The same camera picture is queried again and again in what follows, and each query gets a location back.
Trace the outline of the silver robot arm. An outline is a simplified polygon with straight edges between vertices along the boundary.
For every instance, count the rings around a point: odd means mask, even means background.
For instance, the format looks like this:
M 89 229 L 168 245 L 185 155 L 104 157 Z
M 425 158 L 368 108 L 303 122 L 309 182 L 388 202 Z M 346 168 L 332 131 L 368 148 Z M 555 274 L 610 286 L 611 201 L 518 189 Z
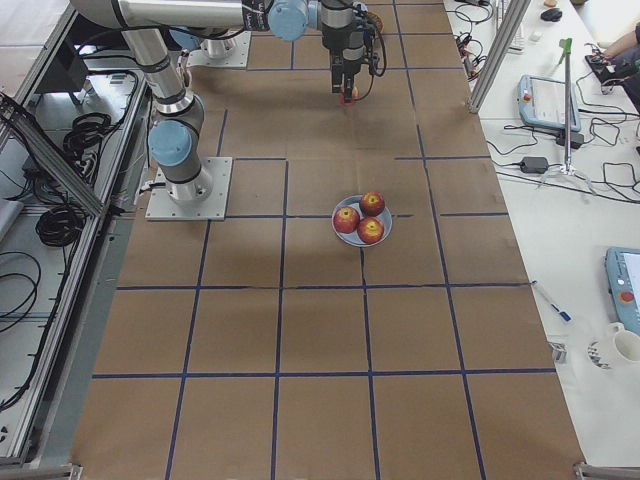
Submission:
M 251 7 L 248 12 L 286 42 L 297 41 L 309 28 L 319 30 L 322 45 L 329 52 L 331 89 L 340 95 L 343 105 L 352 105 L 368 96 L 361 94 L 355 85 L 362 67 L 367 68 L 371 80 L 386 72 L 381 23 L 362 2 L 274 1 L 265 8 Z M 181 47 L 176 65 L 178 74 L 190 86 L 193 66 L 228 68 L 231 57 L 239 51 L 237 38 L 249 34 L 246 28 L 231 31 L 173 27 L 171 36 Z M 375 49 L 376 42 L 381 43 L 380 51 Z
M 307 28 L 318 29 L 330 56 L 332 90 L 345 101 L 352 99 L 364 59 L 364 26 L 345 1 L 76 1 L 73 6 L 88 20 L 120 31 L 151 86 L 160 120 L 148 147 L 177 203 L 205 199 L 213 179 L 197 154 L 202 102 L 172 63 L 161 28 L 269 31 L 290 42 Z

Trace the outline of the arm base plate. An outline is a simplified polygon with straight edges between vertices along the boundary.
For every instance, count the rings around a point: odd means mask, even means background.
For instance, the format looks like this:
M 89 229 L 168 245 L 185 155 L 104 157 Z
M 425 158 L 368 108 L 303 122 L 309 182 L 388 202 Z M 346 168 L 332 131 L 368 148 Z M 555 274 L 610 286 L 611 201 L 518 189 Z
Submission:
M 205 40 L 190 33 L 173 32 L 172 36 L 183 50 L 189 52 L 187 67 L 244 69 L 249 58 L 250 32 L 237 32 L 230 39 Z
M 145 218 L 150 221 L 224 221 L 232 178 L 232 157 L 203 157 L 191 182 L 172 183 L 158 170 L 161 186 L 151 190 Z

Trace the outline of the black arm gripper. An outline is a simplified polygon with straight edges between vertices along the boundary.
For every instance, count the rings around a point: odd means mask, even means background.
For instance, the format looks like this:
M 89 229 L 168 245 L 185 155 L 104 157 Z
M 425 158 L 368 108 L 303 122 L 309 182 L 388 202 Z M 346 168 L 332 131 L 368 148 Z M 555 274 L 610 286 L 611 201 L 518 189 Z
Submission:
M 349 1 L 321 1 L 322 43 L 330 52 L 344 52 L 351 49 L 354 31 L 354 12 Z
M 376 24 L 369 18 L 368 12 L 354 10 L 353 13 L 354 17 L 347 27 L 342 56 L 338 51 L 329 52 L 332 92 L 339 93 L 343 88 L 342 95 L 345 102 L 353 101 L 354 77 L 352 75 L 359 73 L 361 66 L 370 62 L 376 37 Z

